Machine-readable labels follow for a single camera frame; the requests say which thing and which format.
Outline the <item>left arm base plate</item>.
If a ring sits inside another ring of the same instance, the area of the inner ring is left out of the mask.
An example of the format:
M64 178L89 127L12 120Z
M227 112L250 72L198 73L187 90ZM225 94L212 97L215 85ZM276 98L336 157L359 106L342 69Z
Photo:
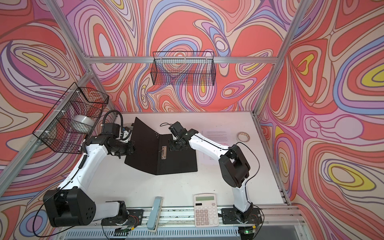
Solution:
M128 209L125 213L102 219L101 225L104 226L131 226L137 227L142 224L144 210L142 209Z

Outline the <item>clear tape roll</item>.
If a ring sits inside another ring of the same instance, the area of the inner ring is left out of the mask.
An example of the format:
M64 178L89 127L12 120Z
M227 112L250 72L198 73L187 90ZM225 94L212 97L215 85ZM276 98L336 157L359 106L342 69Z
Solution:
M249 142L251 140L251 137L246 132L238 132L237 133L237 139L240 142L247 143L247 142Z

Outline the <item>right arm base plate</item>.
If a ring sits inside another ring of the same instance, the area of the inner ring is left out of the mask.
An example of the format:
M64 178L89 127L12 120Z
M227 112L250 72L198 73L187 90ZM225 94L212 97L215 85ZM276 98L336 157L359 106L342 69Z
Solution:
M263 222L261 211L258 208L249 208L246 212L241 212L235 207L221 209L223 224L253 224L260 225Z

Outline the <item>marker pen in basket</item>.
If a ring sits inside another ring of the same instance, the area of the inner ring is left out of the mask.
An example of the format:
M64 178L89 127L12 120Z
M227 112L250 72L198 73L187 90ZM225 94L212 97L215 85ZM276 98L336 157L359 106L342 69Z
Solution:
M82 140L82 143L81 143L81 146L80 146L80 152L81 153L87 153L86 142L87 142L86 138Z

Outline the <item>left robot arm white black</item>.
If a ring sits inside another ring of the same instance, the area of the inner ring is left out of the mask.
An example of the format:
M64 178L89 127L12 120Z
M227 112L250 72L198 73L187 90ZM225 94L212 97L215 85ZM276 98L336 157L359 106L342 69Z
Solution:
M87 226L103 220L112 225L124 225L129 214L124 201L95 202L88 195L89 186L101 162L108 155L124 157L134 152L129 137L113 134L93 136L82 144L82 157L71 173L56 190L47 191L43 197L44 207L52 227Z

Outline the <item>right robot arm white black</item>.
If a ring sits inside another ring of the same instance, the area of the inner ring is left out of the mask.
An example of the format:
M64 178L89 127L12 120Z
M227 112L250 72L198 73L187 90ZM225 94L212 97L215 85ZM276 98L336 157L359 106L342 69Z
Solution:
M180 122L170 125L169 130L173 135L173 140L170 141L172 151L181 151L190 147L218 161L222 178L232 187L235 218L238 222L245 223L253 210L246 190L251 166L241 148L237 145L229 147L216 143L197 130L185 129Z

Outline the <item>blue folder black inside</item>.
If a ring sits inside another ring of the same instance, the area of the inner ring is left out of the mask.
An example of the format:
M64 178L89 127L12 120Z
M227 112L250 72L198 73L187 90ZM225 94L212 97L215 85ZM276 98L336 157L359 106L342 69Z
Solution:
M135 118L131 141L134 153L126 156L125 164L152 175L171 175L198 171L196 151L187 147L172 151L171 134L161 135Z

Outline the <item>printed paper sheet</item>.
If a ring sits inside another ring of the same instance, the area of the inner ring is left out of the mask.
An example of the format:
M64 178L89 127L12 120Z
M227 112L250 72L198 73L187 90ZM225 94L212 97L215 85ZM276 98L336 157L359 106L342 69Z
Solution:
M224 146L230 146L231 144L234 144L236 140L232 134L224 130L205 131L205 132L202 131L201 134L204 137ZM199 163L207 166L218 165L218 160L215 160L200 151L197 151L197 154L199 158L198 160Z

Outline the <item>grey tape roll in basket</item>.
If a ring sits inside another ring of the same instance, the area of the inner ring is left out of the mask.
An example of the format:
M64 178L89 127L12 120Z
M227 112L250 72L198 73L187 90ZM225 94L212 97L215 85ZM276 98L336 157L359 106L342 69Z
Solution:
M73 121L84 124L84 125L88 125L88 126L93 126L95 124L95 122L91 118L84 115L74 116Z

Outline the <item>light blue eraser bar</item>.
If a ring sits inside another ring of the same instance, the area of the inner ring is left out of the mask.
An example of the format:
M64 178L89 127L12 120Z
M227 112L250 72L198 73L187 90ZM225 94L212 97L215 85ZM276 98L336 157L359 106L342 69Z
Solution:
M155 197L154 204L147 221L147 229L150 232L157 231L160 215L162 211L162 205L163 205L163 197Z

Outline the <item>pink white calculator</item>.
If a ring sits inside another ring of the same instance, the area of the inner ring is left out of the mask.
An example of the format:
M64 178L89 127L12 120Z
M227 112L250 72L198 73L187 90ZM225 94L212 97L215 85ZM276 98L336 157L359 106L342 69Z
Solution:
M197 228L219 226L218 205L215 194L194 195L194 218Z

